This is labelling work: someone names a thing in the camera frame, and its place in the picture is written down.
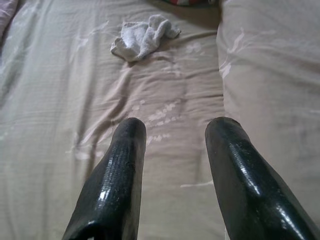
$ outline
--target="bed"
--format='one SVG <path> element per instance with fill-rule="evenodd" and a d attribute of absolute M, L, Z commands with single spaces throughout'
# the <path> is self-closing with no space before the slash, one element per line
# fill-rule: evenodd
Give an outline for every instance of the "bed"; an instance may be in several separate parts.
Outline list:
<path fill-rule="evenodd" d="M 0 239 L 61 239 L 128 117 L 147 129 L 139 239 L 224 239 L 204 135 L 223 115 L 320 225 L 319 3 L 221 6 L 220 22 L 159 0 L 19 2 L 2 39 Z M 110 53 L 124 22 L 153 14 L 180 36 L 136 63 Z"/>

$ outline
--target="bed sheet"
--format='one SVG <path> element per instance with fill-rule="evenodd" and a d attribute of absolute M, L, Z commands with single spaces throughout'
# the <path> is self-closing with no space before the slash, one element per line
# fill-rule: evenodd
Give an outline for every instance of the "bed sheet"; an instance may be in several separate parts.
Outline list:
<path fill-rule="evenodd" d="M 320 2 L 222 1 L 225 114 L 320 226 Z"/>
<path fill-rule="evenodd" d="M 141 62 L 110 53 L 124 22 L 182 33 Z M 0 67 L 0 239 L 58 240 L 120 121 L 147 128 L 141 240 L 223 239 L 204 132 L 224 114 L 216 8 L 22 0 Z"/>

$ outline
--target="white towel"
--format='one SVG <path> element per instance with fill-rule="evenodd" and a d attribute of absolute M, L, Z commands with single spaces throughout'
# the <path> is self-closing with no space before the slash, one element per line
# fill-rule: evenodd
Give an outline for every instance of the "white towel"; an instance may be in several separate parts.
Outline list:
<path fill-rule="evenodd" d="M 128 62 L 140 61 L 159 47 L 163 36 L 174 39 L 180 32 L 181 30 L 165 17 L 152 15 L 149 22 L 125 23 L 121 37 L 114 40 L 110 51 Z"/>

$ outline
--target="beige bedding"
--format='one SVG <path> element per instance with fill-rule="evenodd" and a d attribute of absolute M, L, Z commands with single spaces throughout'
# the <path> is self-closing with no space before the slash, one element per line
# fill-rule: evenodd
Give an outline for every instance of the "beige bedding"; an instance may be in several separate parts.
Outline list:
<path fill-rule="evenodd" d="M 225 0 L 222 9 L 225 114 L 320 226 L 320 2 Z"/>
<path fill-rule="evenodd" d="M 145 60 L 110 54 L 123 22 L 182 30 Z M 0 239 L 61 239 L 117 124 L 147 127 L 140 240 L 224 238 L 204 143 L 224 114 L 215 8 L 154 0 L 27 0 L 0 67 Z"/>

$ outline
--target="colorful fabric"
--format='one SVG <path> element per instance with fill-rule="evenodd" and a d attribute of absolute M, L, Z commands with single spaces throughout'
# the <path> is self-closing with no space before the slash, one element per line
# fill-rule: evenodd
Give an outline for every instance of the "colorful fabric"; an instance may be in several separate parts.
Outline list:
<path fill-rule="evenodd" d="M 206 0 L 165 0 L 165 1 L 174 5 L 189 6 L 189 5 L 205 2 Z"/>

